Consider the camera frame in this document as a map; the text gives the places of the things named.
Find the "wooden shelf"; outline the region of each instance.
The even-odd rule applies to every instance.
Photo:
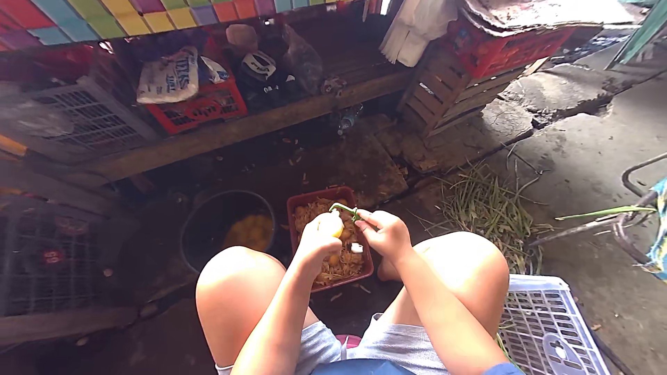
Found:
[[[309,20],[294,25],[294,29],[320,54],[325,75],[337,75],[348,82],[341,95],[308,97],[255,115],[203,126],[156,144],[101,157],[75,166],[81,172],[69,173],[63,176],[64,180],[95,187],[123,179],[399,91],[407,87],[413,74],[413,69],[388,63],[378,51],[378,40],[363,40],[358,25],[350,26],[339,17]]]

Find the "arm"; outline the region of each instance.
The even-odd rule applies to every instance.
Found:
[[[399,218],[383,211],[359,210],[359,214],[365,222],[357,221],[357,225],[370,245],[398,271],[438,357],[452,374],[480,375],[508,362],[484,327],[414,251],[408,229]]]
[[[294,259],[269,307],[245,341],[232,374],[294,373],[313,280],[324,257],[340,251],[342,246],[339,239],[318,232],[320,220],[321,215],[303,229]]]

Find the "leg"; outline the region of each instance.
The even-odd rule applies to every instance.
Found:
[[[495,336],[510,279],[507,261],[498,248],[471,232],[431,238],[414,248],[428,259],[445,285],[486,331]],[[383,280],[400,280],[396,269],[386,260],[382,261],[378,276]],[[405,287],[380,320],[388,324],[422,325]]]
[[[213,359],[232,365],[285,274],[275,258],[235,246],[214,256],[197,281],[197,313]],[[303,327],[319,319],[308,308]]]

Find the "knee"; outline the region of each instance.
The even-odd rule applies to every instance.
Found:
[[[422,243],[425,246],[418,248],[418,251],[421,251],[427,259],[434,262],[441,259],[448,262],[464,262],[477,268],[493,271],[495,274],[510,274],[507,261],[498,247],[478,234],[463,231],[454,232]]]
[[[197,280],[197,293],[210,287],[245,278],[284,273],[285,268],[274,257],[243,246],[224,249],[211,258]]]

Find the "blue shorts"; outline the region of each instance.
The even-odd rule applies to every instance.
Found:
[[[373,315],[359,346],[343,348],[333,332],[322,322],[301,331],[301,351],[295,375],[308,375],[321,363],[347,357],[390,360],[416,375],[449,374],[431,345],[424,327],[383,324],[381,313]],[[219,375],[229,375],[232,366],[215,367]]]

